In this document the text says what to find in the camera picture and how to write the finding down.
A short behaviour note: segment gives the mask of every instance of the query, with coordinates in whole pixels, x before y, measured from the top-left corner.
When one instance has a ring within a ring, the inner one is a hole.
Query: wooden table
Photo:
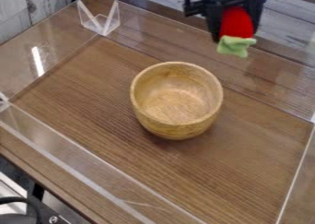
[[[108,12],[112,5],[112,0],[84,1],[93,13]],[[177,216],[177,222],[165,221],[170,209],[134,203],[150,201],[141,191],[109,190],[152,223],[276,223],[313,127],[313,69],[253,48],[245,60],[225,57],[214,52],[205,31],[122,3],[118,8],[121,26],[108,38],[77,25],[76,7],[69,6],[1,47],[0,86],[10,96],[38,77],[29,57],[34,47],[45,56],[44,67],[61,59],[10,102],[189,213]],[[172,60],[205,67],[225,87],[212,129],[181,142],[165,141],[141,128],[129,102],[136,74]],[[98,186],[0,127],[1,154],[93,222],[141,223],[141,217],[121,211],[104,195],[101,188],[113,188],[113,174],[96,166],[98,161],[69,150],[68,142],[53,140],[40,125],[24,118],[20,122],[34,142]],[[57,151],[60,144],[64,150]],[[313,209],[303,203],[295,208],[301,210],[299,219],[284,217],[285,223],[308,221]]]

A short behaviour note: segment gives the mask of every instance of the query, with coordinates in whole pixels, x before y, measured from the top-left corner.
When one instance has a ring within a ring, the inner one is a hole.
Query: red object
[[[245,10],[240,6],[226,8],[221,19],[220,38],[222,36],[252,38],[253,34],[253,25]]]

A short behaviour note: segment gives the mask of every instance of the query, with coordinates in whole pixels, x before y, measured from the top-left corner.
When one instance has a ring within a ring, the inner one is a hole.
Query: wooden bowl
[[[157,136],[181,140],[210,126],[222,102],[222,88],[204,68],[182,62],[148,67],[133,79],[133,112]]]

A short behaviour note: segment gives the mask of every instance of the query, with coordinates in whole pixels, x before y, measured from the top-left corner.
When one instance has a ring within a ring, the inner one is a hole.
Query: bowl rim
[[[213,107],[213,109],[201,117],[196,118],[194,120],[186,122],[186,123],[182,123],[182,124],[172,124],[172,123],[168,123],[162,120],[158,120],[157,118],[152,117],[148,113],[145,113],[141,109],[141,107],[138,106],[137,104],[137,101],[134,99],[134,95],[133,95],[133,92],[134,92],[134,85],[137,83],[137,80],[138,78],[153,68],[157,68],[160,66],[164,66],[164,65],[188,65],[193,68],[196,68],[197,70],[202,71],[212,79],[214,85],[217,86],[217,93],[218,93],[218,100],[217,100],[217,103]],[[172,125],[172,126],[184,126],[184,125],[190,125],[190,124],[198,124],[201,122],[204,122],[208,118],[210,118],[218,111],[220,107],[221,107],[221,104],[222,104],[222,98],[224,98],[224,94],[222,94],[222,87],[221,87],[221,83],[220,81],[217,80],[216,76],[202,67],[200,67],[198,65],[194,65],[194,64],[190,64],[190,63],[185,63],[185,62],[162,62],[160,64],[156,64],[156,65],[152,65],[149,67],[146,67],[137,75],[136,77],[133,78],[133,82],[132,82],[132,85],[130,85],[130,100],[132,100],[132,104],[133,104],[133,107],[136,108],[137,112],[140,112],[141,114],[145,115],[145,117],[150,118],[152,121],[154,122],[158,122],[160,124],[164,124],[164,125]]]

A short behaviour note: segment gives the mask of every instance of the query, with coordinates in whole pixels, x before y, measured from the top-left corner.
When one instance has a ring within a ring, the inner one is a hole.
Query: green cloth
[[[245,58],[248,56],[246,48],[252,44],[256,44],[256,42],[257,40],[253,38],[222,36],[216,51],[218,53],[233,54],[240,58]]]

